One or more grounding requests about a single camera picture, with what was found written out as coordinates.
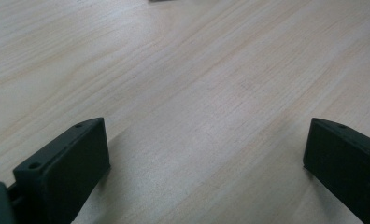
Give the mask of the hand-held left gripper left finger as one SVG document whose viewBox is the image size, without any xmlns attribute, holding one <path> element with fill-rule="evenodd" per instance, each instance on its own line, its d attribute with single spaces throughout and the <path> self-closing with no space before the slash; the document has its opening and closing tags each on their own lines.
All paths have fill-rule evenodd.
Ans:
<svg viewBox="0 0 370 224">
<path fill-rule="evenodd" d="M 13 170 L 21 224 L 70 224 L 109 168 L 104 120 L 72 126 Z"/>
</svg>

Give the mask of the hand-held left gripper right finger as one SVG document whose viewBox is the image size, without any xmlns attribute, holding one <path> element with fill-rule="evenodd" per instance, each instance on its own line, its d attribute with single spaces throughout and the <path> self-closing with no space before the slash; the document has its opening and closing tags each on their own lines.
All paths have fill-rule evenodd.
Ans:
<svg viewBox="0 0 370 224">
<path fill-rule="evenodd" d="M 370 224 L 370 137 L 314 118 L 303 163 L 360 221 Z"/>
</svg>

